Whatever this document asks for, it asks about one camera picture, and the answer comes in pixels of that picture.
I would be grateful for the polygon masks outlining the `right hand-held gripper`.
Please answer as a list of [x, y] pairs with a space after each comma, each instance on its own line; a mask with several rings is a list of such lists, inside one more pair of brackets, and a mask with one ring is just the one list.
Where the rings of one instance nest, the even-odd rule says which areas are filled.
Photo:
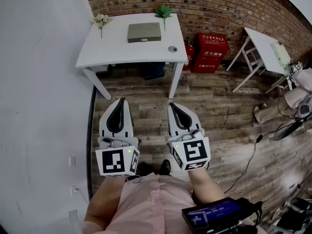
[[198, 116], [187, 107], [171, 102], [168, 122], [172, 136], [168, 139], [170, 153], [181, 171], [207, 169], [211, 160], [209, 138], [205, 137]]

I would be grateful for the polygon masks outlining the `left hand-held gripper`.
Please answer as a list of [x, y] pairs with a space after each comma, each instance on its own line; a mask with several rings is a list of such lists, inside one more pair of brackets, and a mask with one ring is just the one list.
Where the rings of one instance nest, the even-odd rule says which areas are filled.
[[129, 103], [120, 98], [111, 104], [99, 121], [97, 165], [101, 176], [120, 177], [136, 174], [140, 151], [133, 137]]

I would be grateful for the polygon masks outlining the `person's right forearm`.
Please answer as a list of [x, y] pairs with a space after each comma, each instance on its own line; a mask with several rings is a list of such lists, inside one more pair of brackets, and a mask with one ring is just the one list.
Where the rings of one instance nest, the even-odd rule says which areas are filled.
[[193, 188], [192, 199], [197, 206], [226, 198], [205, 168], [189, 170], [188, 175]]

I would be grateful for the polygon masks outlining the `person's left forearm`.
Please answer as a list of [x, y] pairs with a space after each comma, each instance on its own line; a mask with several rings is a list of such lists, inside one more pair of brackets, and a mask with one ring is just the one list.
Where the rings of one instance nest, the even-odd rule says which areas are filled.
[[106, 177], [93, 195], [84, 220], [104, 231], [117, 211], [124, 183], [124, 177]]

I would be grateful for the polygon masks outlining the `grey drawer box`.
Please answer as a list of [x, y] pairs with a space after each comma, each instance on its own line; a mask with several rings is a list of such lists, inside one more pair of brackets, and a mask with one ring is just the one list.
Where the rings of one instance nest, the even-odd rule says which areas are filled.
[[127, 38], [161, 36], [159, 22], [129, 24]]

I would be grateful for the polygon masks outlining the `person's right black shoe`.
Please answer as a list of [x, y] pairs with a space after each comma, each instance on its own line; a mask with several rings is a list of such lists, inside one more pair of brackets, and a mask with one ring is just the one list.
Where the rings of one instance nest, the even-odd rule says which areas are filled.
[[158, 171], [158, 174], [159, 175], [162, 175], [162, 176], [169, 176], [171, 173], [171, 164], [170, 164], [170, 161], [165, 159], [163, 161], [163, 163], [161, 164], [161, 167]]

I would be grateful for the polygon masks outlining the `person's black shoe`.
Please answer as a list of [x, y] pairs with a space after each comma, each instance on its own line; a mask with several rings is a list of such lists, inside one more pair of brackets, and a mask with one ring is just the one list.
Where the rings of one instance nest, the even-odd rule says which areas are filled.
[[153, 170], [152, 166], [150, 166], [149, 164], [147, 164], [145, 162], [140, 163], [139, 173], [138, 173], [140, 176], [147, 176], [153, 172], [154, 172], [154, 170]]
[[163, 161], [163, 163], [161, 164], [161, 167], [158, 171], [158, 174], [159, 175], [162, 175], [162, 176], [169, 176], [171, 173], [171, 164], [170, 164], [170, 161], [165, 159]]

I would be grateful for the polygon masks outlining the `person's left black shoe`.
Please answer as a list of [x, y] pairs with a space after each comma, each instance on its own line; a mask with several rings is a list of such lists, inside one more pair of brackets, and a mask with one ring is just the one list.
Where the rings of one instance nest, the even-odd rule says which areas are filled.
[[139, 173], [138, 173], [140, 176], [147, 176], [153, 172], [154, 172], [154, 170], [153, 170], [152, 166], [150, 166], [149, 164], [147, 164], [145, 162], [140, 163]]

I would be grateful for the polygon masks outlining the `white desk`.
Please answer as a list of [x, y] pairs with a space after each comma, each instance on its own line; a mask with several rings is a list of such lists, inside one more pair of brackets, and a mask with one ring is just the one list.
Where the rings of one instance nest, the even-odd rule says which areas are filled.
[[[159, 22], [161, 41], [128, 43], [129, 24], [150, 22]], [[169, 52], [169, 46], [176, 46], [178, 51]], [[154, 13], [142, 13], [114, 16], [112, 21], [103, 27], [102, 38], [98, 26], [93, 24], [80, 51], [76, 68], [84, 72], [107, 100], [111, 100], [111, 95], [96, 76], [93, 67], [141, 62], [174, 63], [174, 74], [168, 94], [168, 98], [172, 99], [186, 61], [187, 54], [177, 14], [172, 13], [172, 16], [166, 19], [164, 30], [162, 19], [155, 17]]]

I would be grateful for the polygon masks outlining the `red fire extinguisher cabinet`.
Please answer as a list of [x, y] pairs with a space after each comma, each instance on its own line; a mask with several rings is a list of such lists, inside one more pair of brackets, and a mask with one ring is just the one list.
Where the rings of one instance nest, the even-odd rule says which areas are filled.
[[197, 33], [191, 72], [214, 73], [229, 50], [230, 47], [225, 37]]

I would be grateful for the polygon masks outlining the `person's pink shirt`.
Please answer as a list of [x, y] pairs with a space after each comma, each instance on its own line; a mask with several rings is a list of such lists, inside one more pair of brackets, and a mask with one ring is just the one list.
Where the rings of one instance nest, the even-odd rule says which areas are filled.
[[83, 234], [193, 234], [182, 209], [195, 206], [193, 188], [169, 175], [149, 174], [141, 182], [125, 180], [117, 211], [108, 227], [84, 221]]

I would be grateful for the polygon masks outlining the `white artificial flower sprig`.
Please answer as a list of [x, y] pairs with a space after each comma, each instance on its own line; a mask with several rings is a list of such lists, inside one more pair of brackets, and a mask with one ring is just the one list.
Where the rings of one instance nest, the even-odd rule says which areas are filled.
[[111, 21], [112, 21], [112, 18], [104, 14], [97, 14], [97, 16], [94, 17], [94, 23], [98, 26], [100, 30], [101, 38], [102, 38], [102, 30], [103, 30], [104, 25], [110, 23]]

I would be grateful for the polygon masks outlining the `white folding table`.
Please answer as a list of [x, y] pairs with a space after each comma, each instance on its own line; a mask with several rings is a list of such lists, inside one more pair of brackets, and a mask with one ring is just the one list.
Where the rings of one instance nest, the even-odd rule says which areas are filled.
[[278, 81], [273, 83], [270, 89], [265, 93], [270, 92], [283, 81], [287, 81], [287, 87], [292, 89], [289, 79], [291, 75], [290, 68], [288, 66], [291, 59], [288, 53], [285, 53], [285, 57], [287, 58], [286, 64], [281, 66], [279, 57], [275, 54], [273, 49], [273, 45], [278, 45], [276, 39], [248, 27], [244, 27], [244, 30], [247, 33], [247, 38], [226, 70], [229, 71], [237, 58], [243, 55], [250, 73], [232, 90], [232, 92], [235, 93], [247, 80], [256, 74], [261, 67], [264, 67], [264, 71], [280, 74], [282, 76]]

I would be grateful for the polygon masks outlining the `white green flat board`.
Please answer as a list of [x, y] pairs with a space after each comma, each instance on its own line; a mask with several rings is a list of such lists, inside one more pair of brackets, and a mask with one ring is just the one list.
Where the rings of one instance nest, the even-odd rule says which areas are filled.
[[273, 42], [271, 43], [271, 47], [279, 61], [280, 66], [284, 69], [288, 68], [291, 58], [284, 45], [281, 42]]

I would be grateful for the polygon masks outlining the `black rolling chair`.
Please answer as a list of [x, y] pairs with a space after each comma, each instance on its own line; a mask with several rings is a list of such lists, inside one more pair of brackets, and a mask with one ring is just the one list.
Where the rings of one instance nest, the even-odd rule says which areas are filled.
[[306, 219], [312, 218], [312, 199], [293, 198], [290, 205], [292, 210], [303, 214]]

